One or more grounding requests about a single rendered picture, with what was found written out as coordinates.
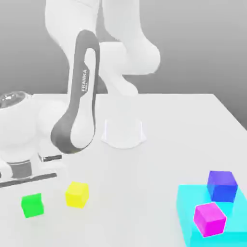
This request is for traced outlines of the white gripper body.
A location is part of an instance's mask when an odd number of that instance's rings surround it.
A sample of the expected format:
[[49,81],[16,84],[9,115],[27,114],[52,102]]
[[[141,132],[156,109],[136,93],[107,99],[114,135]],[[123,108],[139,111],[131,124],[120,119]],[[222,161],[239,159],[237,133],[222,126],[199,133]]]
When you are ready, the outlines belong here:
[[27,178],[0,181],[0,195],[29,195],[60,189],[59,173],[42,170]]

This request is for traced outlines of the small green cube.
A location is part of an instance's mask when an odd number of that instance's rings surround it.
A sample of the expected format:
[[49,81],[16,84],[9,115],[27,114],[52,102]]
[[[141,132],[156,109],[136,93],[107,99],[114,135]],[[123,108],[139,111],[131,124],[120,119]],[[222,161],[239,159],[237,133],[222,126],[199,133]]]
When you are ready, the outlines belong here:
[[23,196],[21,199],[21,207],[26,218],[44,214],[41,193]]

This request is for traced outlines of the small yellow cube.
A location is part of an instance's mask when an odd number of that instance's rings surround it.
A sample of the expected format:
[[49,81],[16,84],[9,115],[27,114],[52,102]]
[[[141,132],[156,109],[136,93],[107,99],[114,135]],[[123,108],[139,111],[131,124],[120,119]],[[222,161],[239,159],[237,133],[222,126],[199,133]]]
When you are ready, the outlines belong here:
[[89,198],[89,187],[86,183],[72,182],[65,192],[66,205],[83,208]]

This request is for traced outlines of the small magenta cube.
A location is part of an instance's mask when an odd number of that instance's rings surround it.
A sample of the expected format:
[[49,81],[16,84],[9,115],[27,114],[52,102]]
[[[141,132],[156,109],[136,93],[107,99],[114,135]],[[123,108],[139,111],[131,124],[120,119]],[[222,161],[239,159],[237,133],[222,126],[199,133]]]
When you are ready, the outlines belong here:
[[197,205],[193,222],[203,238],[222,234],[227,217],[215,202]]

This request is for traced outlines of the small blue cube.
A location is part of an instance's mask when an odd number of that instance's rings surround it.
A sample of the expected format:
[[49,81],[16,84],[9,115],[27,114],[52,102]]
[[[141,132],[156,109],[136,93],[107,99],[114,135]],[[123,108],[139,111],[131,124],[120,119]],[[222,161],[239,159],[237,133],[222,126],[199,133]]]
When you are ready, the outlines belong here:
[[231,171],[211,170],[208,176],[207,189],[212,201],[233,203],[238,184]]

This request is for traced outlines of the large cyan box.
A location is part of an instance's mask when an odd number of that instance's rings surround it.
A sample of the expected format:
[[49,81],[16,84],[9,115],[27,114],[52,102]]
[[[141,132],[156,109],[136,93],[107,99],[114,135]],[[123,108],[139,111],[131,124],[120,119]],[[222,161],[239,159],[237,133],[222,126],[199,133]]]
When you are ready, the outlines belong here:
[[216,202],[227,217],[222,234],[202,237],[193,222],[195,207],[211,202],[206,185],[179,185],[177,213],[186,247],[247,247],[247,199],[237,189],[233,203]]

